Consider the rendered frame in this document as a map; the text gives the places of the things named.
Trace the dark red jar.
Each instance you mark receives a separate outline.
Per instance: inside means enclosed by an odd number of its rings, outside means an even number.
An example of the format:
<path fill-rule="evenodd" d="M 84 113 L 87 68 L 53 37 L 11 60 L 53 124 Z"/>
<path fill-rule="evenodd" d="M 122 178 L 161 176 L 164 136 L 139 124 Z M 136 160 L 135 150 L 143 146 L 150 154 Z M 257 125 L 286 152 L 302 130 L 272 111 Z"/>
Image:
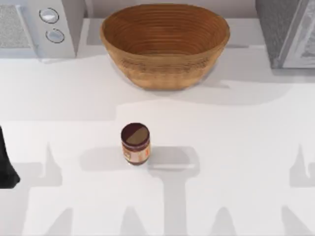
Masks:
<path fill-rule="evenodd" d="M 125 160 L 132 165 L 144 164 L 151 153 L 150 132 L 139 122 L 127 124 L 121 131 L 121 142 Z"/>

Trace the brown woven basket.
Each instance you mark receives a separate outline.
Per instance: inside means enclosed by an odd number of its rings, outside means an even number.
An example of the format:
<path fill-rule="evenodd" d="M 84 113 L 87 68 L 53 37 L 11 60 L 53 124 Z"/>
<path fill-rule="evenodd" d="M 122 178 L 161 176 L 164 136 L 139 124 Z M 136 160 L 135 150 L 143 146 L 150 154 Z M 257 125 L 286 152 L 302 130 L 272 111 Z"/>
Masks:
<path fill-rule="evenodd" d="M 114 64 L 135 85 L 181 90 L 210 72 L 230 39 L 230 27 L 203 7 L 140 4 L 103 20 L 100 38 Z"/>

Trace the pale microwave oven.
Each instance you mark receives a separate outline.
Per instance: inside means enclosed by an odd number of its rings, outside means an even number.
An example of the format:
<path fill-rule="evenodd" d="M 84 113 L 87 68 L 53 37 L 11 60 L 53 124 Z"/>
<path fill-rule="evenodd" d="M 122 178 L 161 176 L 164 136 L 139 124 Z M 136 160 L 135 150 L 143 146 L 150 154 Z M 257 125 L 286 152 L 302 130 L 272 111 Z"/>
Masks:
<path fill-rule="evenodd" d="M 48 24 L 39 11 L 53 8 L 59 20 Z M 87 14 L 85 0 L 0 0 L 0 59 L 71 59 L 77 55 Z M 47 40 L 48 30 L 59 29 L 60 44 Z"/>

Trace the round grey microwave knob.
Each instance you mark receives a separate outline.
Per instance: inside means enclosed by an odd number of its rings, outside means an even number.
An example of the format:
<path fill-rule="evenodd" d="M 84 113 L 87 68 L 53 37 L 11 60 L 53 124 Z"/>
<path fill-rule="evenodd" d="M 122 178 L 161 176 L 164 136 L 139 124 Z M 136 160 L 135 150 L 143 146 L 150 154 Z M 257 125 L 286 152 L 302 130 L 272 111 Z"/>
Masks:
<path fill-rule="evenodd" d="M 54 24 L 59 20 L 58 12 L 53 8 L 45 8 L 39 11 L 41 20 L 48 24 Z"/>
<path fill-rule="evenodd" d="M 47 40 L 55 44 L 60 44 L 65 39 L 64 33 L 59 29 L 48 30 L 46 31 L 45 36 Z"/>

